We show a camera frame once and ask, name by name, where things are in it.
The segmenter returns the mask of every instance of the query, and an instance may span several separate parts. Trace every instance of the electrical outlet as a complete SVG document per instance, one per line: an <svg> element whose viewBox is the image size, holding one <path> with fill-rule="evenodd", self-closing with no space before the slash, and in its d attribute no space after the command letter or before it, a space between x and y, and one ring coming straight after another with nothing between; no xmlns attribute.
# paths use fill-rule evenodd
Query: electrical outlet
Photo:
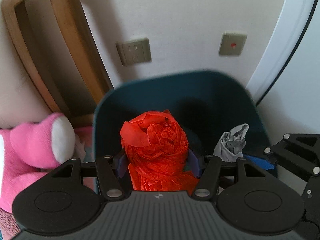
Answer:
<svg viewBox="0 0 320 240"><path fill-rule="evenodd" d="M239 56L247 39L246 34L224 33L222 36L219 55Z"/></svg>
<svg viewBox="0 0 320 240"><path fill-rule="evenodd" d="M116 44L122 65L132 65L151 61L149 40L147 38Z"/></svg>

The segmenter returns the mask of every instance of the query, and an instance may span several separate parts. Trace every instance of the black plastic platform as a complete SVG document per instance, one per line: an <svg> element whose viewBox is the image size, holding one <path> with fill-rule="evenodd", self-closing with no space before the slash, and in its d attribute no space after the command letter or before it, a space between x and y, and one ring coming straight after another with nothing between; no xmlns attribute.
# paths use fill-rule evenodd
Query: black plastic platform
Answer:
<svg viewBox="0 0 320 240"><path fill-rule="evenodd" d="M64 236L37 236L23 231L16 240L300 240L294 231L255 236L233 228L206 201L191 199L187 192L133 191L128 199L109 202L90 225Z"/></svg>

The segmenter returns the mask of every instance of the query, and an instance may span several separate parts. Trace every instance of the pink stuffed animal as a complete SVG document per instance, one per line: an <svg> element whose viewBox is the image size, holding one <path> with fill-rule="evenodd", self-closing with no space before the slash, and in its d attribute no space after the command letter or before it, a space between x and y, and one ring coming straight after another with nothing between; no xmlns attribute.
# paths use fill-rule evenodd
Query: pink stuffed animal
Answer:
<svg viewBox="0 0 320 240"><path fill-rule="evenodd" d="M11 213L8 213L0 208L0 229L3 240L10 240L20 232L20 228L17 225Z"/></svg>
<svg viewBox="0 0 320 240"><path fill-rule="evenodd" d="M75 133L69 120L51 114L39 124L0 130L0 208L12 213L16 195L73 155Z"/></svg>

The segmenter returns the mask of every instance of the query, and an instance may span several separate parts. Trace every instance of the crumpled red bag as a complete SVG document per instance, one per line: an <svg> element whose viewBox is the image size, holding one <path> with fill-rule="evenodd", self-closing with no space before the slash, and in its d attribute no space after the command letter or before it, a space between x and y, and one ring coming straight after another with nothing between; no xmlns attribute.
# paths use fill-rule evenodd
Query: crumpled red bag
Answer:
<svg viewBox="0 0 320 240"><path fill-rule="evenodd" d="M182 172L187 136L168 110L145 112L125 122L120 135L134 190L192 193L198 179L191 171Z"/></svg>

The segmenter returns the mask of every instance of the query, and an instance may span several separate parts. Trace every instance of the white ear patch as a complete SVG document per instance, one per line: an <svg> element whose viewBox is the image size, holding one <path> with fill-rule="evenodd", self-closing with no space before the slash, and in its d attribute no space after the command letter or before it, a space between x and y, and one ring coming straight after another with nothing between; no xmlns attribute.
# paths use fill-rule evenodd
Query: white ear patch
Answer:
<svg viewBox="0 0 320 240"><path fill-rule="evenodd" d="M4 140L2 135L0 135L0 197L1 197L3 170L4 170Z"/></svg>
<svg viewBox="0 0 320 240"><path fill-rule="evenodd" d="M72 157L75 141L75 131L68 118L61 116L53 121L51 148L57 162L61 164Z"/></svg>

